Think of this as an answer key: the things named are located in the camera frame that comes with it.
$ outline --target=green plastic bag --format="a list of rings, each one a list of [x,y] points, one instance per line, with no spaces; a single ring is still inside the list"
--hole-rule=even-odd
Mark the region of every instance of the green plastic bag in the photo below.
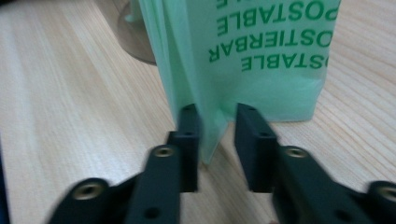
[[[174,118],[196,104],[210,162],[237,103],[312,118],[340,0],[140,0]]]

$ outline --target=wooden table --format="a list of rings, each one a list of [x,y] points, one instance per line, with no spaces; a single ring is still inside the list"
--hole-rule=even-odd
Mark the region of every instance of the wooden table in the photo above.
[[[308,122],[273,123],[283,144],[310,149],[333,178],[364,190],[396,181],[396,4],[344,0],[328,79]],[[120,48],[90,0],[0,7],[0,130],[13,223],[43,223],[75,182],[117,184],[174,129],[157,67]],[[182,223],[269,223],[270,197],[247,191],[233,125]]]

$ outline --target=bolt hole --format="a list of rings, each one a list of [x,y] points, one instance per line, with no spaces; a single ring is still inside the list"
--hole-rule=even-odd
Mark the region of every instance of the bolt hole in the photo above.
[[[286,154],[294,158],[304,158],[306,157],[306,152],[299,148],[289,148],[286,150]]]
[[[352,222],[352,216],[346,211],[335,210],[335,216],[344,222]]]
[[[169,147],[158,148],[154,152],[154,155],[156,157],[169,157],[169,156],[172,156],[172,154],[174,154],[174,150]]]
[[[95,191],[95,187],[88,186],[87,188],[82,190],[82,194],[92,194]]]
[[[147,219],[154,219],[160,216],[160,209],[156,208],[156,207],[151,207],[146,209],[145,211],[145,218]]]
[[[382,195],[382,197],[390,200],[391,202],[396,203],[396,189],[395,188],[383,187],[383,188],[380,188],[378,191]]]
[[[88,183],[75,189],[73,198],[76,200],[89,200],[99,196],[105,188],[98,183]]]

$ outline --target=transparent container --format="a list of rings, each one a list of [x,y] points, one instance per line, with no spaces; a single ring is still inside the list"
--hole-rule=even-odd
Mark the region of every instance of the transparent container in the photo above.
[[[96,0],[121,47],[134,58],[155,64],[138,0]]]

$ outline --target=wood grain surface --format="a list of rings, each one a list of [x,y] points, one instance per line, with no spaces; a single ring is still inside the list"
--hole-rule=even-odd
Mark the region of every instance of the wood grain surface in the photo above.
[[[344,0],[324,91],[308,122],[272,123],[353,189],[396,181],[396,3]],[[13,223],[44,223],[79,180],[137,174],[174,130],[157,67],[118,45],[93,0],[0,7],[0,131]],[[269,223],[270,196],[247,191],[233,125],[181,223]]]

